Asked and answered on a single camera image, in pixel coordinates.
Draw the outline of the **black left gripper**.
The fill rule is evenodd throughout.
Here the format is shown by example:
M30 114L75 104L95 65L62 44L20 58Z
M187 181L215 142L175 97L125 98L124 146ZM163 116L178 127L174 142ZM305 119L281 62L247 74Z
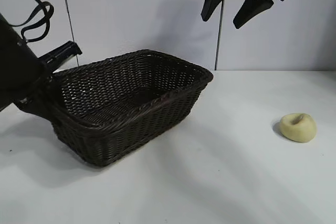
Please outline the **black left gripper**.
M79 46L68 41L38 58L1 16L1 110L15 101L21 111L60 125L45 91L31 92L66 61L81 54Z

